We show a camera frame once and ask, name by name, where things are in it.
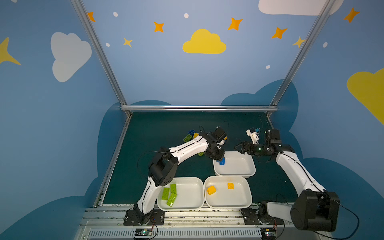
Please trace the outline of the green long lego cluster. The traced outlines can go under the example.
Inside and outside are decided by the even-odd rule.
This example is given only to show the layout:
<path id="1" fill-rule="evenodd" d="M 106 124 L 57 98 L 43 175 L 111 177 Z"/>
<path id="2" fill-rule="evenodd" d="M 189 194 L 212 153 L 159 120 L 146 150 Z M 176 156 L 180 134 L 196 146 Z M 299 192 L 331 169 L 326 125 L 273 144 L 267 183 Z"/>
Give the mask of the green long lego cluster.
<path id="1" fill-rule="evenodd" d="M 187 142 L 189 142 L 189 141 L 191 141 L 193 139 L 193 136 L 192 135 L 190 135 L 190 134 L 188 134 L 185 138 L 184 138 L 184 143 L 187 143 Z"/>

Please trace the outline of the green lego brick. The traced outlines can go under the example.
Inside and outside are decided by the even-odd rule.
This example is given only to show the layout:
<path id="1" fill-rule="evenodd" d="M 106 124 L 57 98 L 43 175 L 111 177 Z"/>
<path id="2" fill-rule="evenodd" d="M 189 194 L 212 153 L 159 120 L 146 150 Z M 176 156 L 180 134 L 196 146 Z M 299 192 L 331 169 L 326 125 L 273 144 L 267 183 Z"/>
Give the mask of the green lego brick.
<path id="1" fill-rule="evenodd" d="M 167 201 L 169 199 L 169 196 L 170 196 L 170 188 L 164 187 L 163 193 L 162 193 L 162 200 Z"/>

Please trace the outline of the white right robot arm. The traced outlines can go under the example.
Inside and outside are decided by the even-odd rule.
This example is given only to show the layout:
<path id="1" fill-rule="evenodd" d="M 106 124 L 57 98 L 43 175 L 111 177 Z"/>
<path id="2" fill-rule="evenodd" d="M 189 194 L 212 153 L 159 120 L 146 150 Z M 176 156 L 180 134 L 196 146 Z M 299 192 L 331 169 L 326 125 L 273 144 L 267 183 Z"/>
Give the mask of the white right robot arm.
<path id="1" fill-rule="evenodd" d="M 268 222 L 272 218 L 278 218 L 294 224 L 301 231 L 335 231 L 340 203 L 338 195 L 328 192 L 312 177 L 291 146 L 242 142 L 234 149 L 241 154 L 275 159 L 298 194 L 293 204 L 262 202 L 258 212 L 260 221 Z"/>

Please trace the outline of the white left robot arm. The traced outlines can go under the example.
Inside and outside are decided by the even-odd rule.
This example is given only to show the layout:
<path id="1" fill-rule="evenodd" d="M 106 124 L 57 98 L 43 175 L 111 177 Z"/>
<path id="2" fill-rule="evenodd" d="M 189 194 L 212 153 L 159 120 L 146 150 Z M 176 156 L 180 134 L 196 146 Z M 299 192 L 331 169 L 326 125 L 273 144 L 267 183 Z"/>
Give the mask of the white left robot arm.
<path id="1" fill-rule="evenodd" d="M 215 137 L 203 133 L 187 143 L 158 152 L 149 165 L 145 190 L 134 205 L 137 217 L 150 216 L 160 190 L 173 180 L 182 162 L 198 153 L 205 153 L 208 158 L 221 161 L 225 153 L 222 146 L 226 140 L 227 136 Z"/>

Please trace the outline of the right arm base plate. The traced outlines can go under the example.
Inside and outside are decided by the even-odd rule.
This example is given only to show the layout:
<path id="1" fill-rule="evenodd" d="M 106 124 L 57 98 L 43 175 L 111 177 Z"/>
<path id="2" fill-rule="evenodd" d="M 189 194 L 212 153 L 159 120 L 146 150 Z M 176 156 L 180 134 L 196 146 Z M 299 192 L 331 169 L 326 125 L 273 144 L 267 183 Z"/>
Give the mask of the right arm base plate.
<path id="1" fill-rule="evenodd" d="M 283 225 L 284 221 L 269 216 L 266 210 L 244 208 L 241 209 L 245 225 Z"/>

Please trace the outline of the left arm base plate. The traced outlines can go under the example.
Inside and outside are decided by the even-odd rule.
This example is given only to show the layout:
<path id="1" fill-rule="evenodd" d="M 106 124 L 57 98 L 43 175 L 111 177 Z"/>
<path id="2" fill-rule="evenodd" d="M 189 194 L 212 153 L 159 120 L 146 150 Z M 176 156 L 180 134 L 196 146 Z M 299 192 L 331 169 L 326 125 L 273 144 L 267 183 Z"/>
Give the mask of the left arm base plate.
<path id="1" fill-rule="evenodd" d="M 165 212 L 162 210 L 153 210 L 146 215 L 137 213 L 134 209 L 129 209 L 126 211 L 124 217 L 124 226 L 147 226 L 155 224 L 157 226 L 162 226 L 165 220 Z"/>

